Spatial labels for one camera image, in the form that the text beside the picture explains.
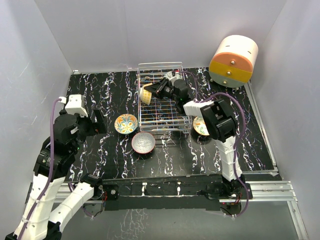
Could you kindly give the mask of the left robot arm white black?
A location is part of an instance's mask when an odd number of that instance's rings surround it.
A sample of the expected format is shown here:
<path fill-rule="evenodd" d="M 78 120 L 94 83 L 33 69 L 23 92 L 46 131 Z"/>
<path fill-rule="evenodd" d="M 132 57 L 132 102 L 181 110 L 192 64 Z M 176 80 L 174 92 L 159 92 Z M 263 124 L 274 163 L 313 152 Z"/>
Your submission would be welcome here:
<path fill-rule="evenodd" d="M 95 109 L 96 122 L 79 113 L 62 110 L 50 121 L 50 136 L 43 142 L 33 169 L 33 182 L 22 219 L 7 240 L 59 240 L 62 233 L 83 205 L 100 199 L 103 181 L 92 174 L 83 176 L 69 196 L 53 208 L 57 193 L 75 162 L 80 144 L 87 137 L 107 132 L 106 118 Z"/>

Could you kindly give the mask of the yellow teal sun bowl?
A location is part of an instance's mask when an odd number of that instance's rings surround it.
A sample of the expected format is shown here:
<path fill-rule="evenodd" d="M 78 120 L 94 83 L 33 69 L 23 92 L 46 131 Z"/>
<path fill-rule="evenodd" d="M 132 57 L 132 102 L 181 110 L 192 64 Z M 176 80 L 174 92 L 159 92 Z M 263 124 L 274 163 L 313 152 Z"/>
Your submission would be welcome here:
<path fill-rule="evenodd" d="M 142 103 L 150 105 L 152 99 L 152 93 L 146 90 L 146 87 L 151 86 L 152 83 L 144 84 L 139 90 L 139 99 Z"/>

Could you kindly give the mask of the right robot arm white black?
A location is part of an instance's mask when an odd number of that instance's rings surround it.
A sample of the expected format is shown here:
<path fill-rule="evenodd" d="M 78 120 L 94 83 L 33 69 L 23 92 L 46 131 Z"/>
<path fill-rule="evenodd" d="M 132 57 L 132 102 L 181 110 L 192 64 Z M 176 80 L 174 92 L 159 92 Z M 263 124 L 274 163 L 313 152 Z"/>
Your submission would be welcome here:
<path fill-rule="evenodd" d="M 187 83 L 182 79 L 165 77 L 143 89 L 155 98 L 166 97 L 175 101 L 176 110 L 181 114 L 203 118 L 209 136 L 215 140 L 218 147 L 223 179 L 228 181 L 222 187 L 223 194 L 230 199 L 239 195 L 241 187 L 236 181 L 241 184 L 245 181 L 242 179 L 243 172 L 236 152 L 238 123 L 231 107 L 223 99 L 191 99 Z"/>

